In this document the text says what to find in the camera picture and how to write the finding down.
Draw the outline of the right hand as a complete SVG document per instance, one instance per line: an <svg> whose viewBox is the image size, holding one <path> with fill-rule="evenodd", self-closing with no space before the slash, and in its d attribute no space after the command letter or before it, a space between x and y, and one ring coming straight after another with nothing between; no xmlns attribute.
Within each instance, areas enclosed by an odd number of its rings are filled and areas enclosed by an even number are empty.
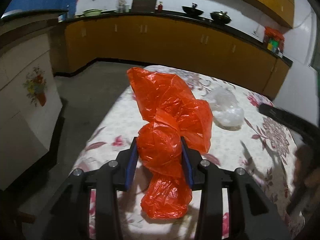
<svg viewBox="0 0 320 240"><path fill-rule="evenodd" d="M293 185L287 214L295 217L303 210L313 212L319 205L319 154L307 144L296 150Z"/></svg>

